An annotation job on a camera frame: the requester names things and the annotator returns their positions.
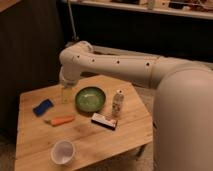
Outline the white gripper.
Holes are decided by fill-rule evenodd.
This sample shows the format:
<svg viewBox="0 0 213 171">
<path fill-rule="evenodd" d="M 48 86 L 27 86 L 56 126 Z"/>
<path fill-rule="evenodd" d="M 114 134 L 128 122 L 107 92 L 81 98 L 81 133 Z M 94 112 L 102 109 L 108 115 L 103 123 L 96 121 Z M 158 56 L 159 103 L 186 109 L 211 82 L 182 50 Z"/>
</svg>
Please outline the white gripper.
<svg viewBox="0 0 213 171">
<path fill-rule="evenodd" d="M 76 69 L 62 67 L 59 73 L 59 81 L 64 86 L 61 91 L 63 104 L 70 103 L 72 100 L 72 88 L 80 79 L 81 72 Z"/>
</svg>

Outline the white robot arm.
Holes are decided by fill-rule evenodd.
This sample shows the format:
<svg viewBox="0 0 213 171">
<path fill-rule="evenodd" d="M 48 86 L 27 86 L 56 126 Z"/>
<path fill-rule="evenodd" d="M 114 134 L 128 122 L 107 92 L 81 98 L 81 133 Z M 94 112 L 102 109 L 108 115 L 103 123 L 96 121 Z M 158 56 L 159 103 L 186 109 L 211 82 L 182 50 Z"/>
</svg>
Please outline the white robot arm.
<svg viewBox="0 0 213 171">
<path fill-rule="evenodd" d="M 59 79 L 74 86 L 83 72 L 115 77 L 155 91 L 154 171 L 213 171 L 213 70 L 156 55 L 99 55 L 87 41 L 60 52 Z"/>
</svg>

